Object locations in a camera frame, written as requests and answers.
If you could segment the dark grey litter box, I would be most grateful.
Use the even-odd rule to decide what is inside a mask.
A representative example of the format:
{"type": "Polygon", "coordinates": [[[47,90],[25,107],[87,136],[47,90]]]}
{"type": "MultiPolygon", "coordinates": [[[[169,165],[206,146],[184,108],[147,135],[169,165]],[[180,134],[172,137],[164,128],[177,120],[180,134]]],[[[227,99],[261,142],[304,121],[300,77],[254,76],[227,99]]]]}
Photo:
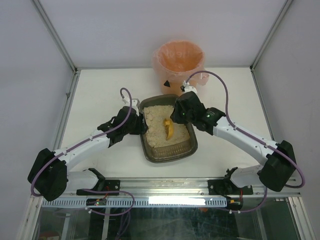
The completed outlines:
{"type": "MultiPolygon", "coordinates": [[[[174,106],[178,98],[175,94],[165,94],[144,99],[139,106],[143,111],[147,107],[174,106]]],[[[148,143],[147,135],[140,135],[143,153],[146,159],[152,163],[167,163],[191,156],[198,149],[198,142],[191,123],[184,125],[189,139],[168,146],[155,147],[148,143]]]]}

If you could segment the yellow plastic litter scoop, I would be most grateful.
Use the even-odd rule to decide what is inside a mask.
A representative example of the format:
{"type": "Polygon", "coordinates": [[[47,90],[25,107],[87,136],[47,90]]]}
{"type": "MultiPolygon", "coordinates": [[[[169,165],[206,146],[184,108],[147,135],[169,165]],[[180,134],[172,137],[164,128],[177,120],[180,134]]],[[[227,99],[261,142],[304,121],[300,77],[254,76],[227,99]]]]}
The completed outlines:
{"type": "Polygon", "coordinates": [[[165,118],[163,126],[166,133],[166,140],[169,140],[174,134],[174,123],[170,118],[165,118]]]}

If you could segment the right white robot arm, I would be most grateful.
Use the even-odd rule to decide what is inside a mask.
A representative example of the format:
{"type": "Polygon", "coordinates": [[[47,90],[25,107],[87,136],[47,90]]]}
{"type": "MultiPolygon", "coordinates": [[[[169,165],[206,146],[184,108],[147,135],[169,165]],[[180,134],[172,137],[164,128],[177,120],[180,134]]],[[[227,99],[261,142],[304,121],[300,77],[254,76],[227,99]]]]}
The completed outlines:
{"type": "Polygon", "coordinates": [[[224,139],[257,161],[257,165],[227,170],[224,181],[234,188],[262,183],[274,192],[281,192],[296,170],[296,158],[291,143],[265,140],[235,125],[223,111],[206,108],[193,91],[175,100],[170,118],[177,124],[190,123],[198,130],[224,139]]]}

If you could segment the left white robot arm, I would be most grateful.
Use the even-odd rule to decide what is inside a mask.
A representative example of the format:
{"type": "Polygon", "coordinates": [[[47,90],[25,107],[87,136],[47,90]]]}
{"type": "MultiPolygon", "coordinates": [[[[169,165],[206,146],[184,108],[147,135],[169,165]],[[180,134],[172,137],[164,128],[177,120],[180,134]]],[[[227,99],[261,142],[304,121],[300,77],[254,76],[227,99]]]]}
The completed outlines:
{"type": "Polygon", "coordinates": [[[95,168],[72,171],[82,161],[95,153],[112,147],[126,135],[145,134],[148,127],[142,112],[129,106],[122,107],[118,114],[97,127],[89,136],[73,146],[56,149],[42,149],[27,177],[31,194],[53,201],[64,193],[77,195],[99,195],[105,191],[116,194],[115,188],[95,168]]]}

